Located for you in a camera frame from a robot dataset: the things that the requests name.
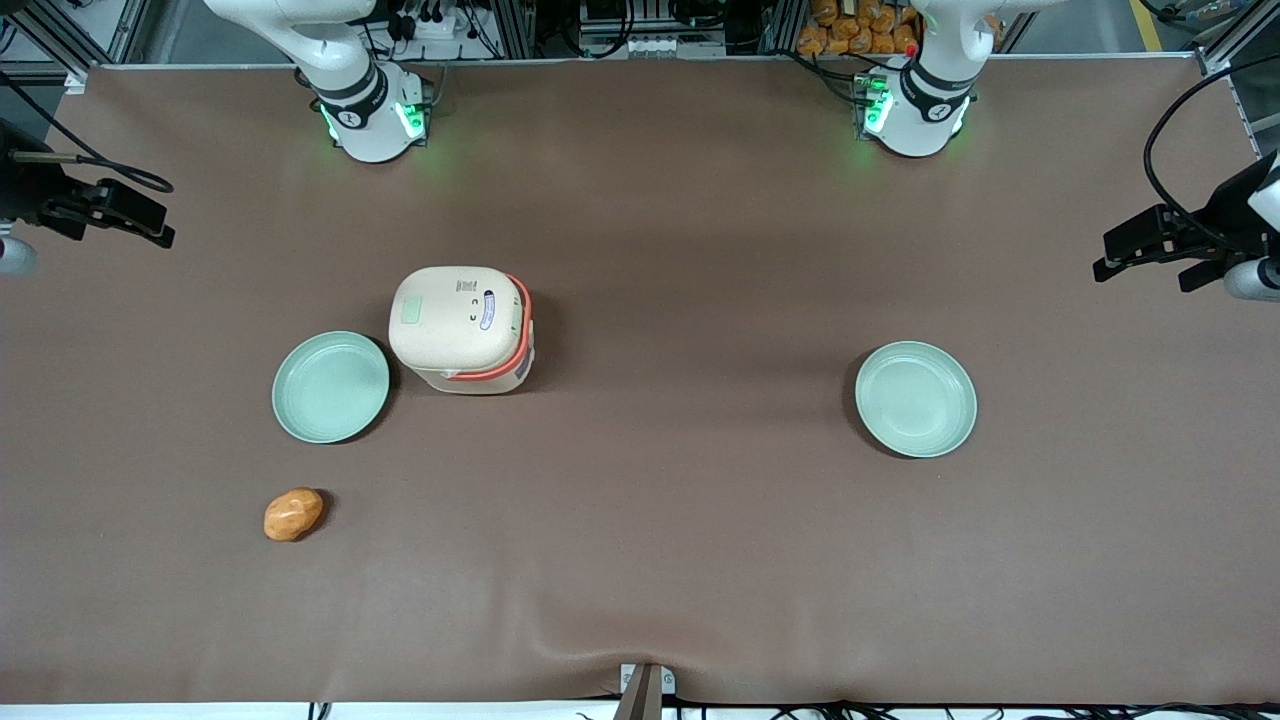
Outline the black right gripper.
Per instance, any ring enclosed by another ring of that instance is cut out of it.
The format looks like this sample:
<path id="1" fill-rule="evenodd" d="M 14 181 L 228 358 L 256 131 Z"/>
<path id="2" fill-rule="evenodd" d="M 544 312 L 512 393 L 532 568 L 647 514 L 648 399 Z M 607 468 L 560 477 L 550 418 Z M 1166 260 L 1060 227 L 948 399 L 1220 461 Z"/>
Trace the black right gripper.
<path id="1" fill-rule="evenodd" d="M 77 181 L 58 164 L 22 163 L 13 152 L 50 152 L 51 149 L 9 120 L 1 119 L 1 218 L 42 225 L 56 234 L 82 241 L 90 227 L 120 231 L 160 249 L 174 245 L 177 232 L 166 223 L 166 208 L 115 179 L 92 187 L 92 204 L 68 202 Z"/>

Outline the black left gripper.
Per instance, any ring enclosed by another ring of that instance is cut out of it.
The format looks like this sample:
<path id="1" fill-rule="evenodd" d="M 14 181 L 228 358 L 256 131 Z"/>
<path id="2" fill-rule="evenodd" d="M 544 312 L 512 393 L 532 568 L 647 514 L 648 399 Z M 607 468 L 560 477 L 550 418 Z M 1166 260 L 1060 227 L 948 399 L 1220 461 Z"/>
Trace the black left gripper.
<path id="1" fill-rule="evenodd" d="M 1094 281 L 1112 279 L 1146 264 L 1194 260 L 1178 275 L 1183 293 L 1221 281 L 1228 266 L 1245 260 L 1277 263 L 1277 151 L 1221 182 L 1198 219 L 1222 236 L 1204 250 L 1201 233 L 1166 205 L 1139 211 L 1103 234 L 1103 258 L 1092 265 Z"/>

